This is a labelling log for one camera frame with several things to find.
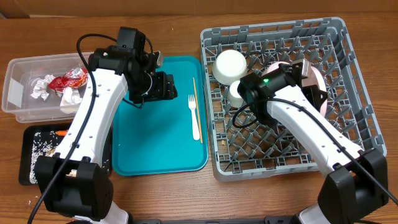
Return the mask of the peanut and rice scraps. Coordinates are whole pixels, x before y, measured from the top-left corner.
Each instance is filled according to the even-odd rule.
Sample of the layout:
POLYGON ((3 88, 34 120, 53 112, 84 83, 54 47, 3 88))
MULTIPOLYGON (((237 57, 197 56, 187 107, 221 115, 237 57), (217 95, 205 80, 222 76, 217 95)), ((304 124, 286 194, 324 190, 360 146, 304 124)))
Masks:
POLYGON ((33 135, 32 152, 30 160, 29 183, 37 184, 34 173, 34 167, 39 156, 51 157, 56 147, 60 144, 65 136, 58 136, 56 131, 38 131, 33 135))

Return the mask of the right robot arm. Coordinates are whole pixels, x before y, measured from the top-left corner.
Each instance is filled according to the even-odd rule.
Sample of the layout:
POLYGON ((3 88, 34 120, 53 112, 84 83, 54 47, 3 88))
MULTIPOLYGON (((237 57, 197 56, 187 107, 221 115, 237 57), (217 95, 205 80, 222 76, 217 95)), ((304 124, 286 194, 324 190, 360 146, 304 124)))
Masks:
POLYGON ((316 204, 289 223, 355 223, 392 200, 387 161, 339 132, 320 109, 327 93, 307 60, 280 63, 264 75, 240 79, 238 93, 261 124, 281 123, 317 163, 325 181, 316 204))

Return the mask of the white plastic fork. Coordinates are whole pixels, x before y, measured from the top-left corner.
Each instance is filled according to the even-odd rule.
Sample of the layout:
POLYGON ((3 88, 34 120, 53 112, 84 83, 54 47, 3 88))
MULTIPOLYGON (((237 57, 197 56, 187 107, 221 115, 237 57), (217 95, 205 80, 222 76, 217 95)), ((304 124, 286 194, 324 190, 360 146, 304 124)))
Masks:
POLYGON ((196 117, 196 101, 194 95, 189 95, 188 96, 188 107, 191 111, 192 114, 192 132, 193 132, 193 139, 194 140, 199 140, 200 139, 200 131, 198 127, 198 121, 196 117))

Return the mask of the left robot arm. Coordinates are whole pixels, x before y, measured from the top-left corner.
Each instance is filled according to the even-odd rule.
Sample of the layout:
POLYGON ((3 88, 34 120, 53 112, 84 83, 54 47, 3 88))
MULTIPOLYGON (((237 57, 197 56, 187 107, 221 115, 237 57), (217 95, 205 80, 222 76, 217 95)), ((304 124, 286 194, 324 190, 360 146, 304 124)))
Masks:
POLYGON ((82 58, 89 77, 78 111, 54 154, 35 163, 37 205, 74 223, 132 223, 132 215, 113 200, 103 151, 122 101, 142 108, 178 95, 173 76, 160 70, 160 52, 145 51, 149 44, 141 31, 121 27, 113 45, 82 58))

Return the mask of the orange carrot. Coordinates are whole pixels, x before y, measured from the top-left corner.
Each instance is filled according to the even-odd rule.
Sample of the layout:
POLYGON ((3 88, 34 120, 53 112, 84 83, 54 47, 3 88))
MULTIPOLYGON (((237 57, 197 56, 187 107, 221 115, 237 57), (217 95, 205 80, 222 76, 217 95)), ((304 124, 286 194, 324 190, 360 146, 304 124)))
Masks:
POLYGON ((56 131, 55 134, 58 136, 66 136, 68 133, 67 130, 63 130, 63 131, 56 131))

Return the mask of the cream bowl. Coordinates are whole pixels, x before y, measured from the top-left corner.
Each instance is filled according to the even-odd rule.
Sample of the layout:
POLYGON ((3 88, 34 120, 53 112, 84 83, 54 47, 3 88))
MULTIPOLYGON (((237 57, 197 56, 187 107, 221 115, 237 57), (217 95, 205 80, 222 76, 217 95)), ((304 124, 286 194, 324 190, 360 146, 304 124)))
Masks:
POLYGON ((225 50, 217 56, 212 66, 214 78, 223 85, 230 85, 248 73, 247 61, 237 50, 225 50))

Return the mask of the large pink plate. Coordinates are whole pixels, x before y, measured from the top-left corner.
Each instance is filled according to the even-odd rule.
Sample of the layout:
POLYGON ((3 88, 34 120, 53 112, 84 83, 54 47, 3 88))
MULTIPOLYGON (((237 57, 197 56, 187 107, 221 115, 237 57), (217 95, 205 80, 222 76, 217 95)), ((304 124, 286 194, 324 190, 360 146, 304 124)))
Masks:
POLYGON ((315 86, 315 93, 313 94, 313 99, 315 102, 313 104, 320 114, 325 116, 327 110, 328 94, 326 91, 323 75, 320 73, 320 71, 315 67, 310 67, 310 74, 308 78, 302 80, 302 86, 315 86))

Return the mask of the red snack wrapper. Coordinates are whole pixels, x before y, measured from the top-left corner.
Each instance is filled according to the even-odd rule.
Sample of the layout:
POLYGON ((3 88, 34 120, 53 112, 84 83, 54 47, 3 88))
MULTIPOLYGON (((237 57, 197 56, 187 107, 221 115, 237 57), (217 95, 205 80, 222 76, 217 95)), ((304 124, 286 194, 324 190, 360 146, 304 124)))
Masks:
POLYGON ((86 68, 77 66, 65 73, 63 76, 54 78, 48 87, 56 92, 63 92, 66 88, 80 88, 86 85, 88 71, 86 68))

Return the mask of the cream plastic cup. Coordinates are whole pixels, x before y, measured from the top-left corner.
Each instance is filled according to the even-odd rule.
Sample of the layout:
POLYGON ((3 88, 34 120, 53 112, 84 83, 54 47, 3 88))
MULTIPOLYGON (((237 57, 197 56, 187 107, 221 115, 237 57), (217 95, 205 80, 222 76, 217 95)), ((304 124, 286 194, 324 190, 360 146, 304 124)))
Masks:
POLYGON ((243 104, 243 99, 241 95, 238 93, 238 86, 240 81, 237 80, 233 82, 228 88, 228 96, 227 99, 230 102, 232 107, 240 108, 243 104))

